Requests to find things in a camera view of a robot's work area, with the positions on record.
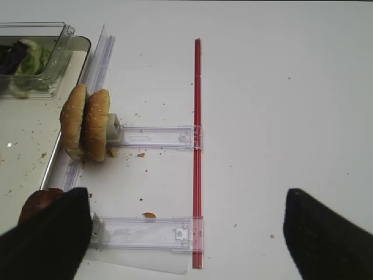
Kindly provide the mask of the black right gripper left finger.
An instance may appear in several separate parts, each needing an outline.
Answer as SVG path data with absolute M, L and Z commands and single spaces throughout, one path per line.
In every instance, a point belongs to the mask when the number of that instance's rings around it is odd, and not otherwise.
M 91 234 L 87 189 L 64 192 L 1 235 L 1 279 L 74 279 Z

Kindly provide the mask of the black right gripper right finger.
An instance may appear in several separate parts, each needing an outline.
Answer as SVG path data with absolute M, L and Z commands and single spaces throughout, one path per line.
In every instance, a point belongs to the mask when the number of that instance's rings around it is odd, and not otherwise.
M 299 188 L 287 192 L 283 234 L 302 279 L 372 279 L 372 234 Z

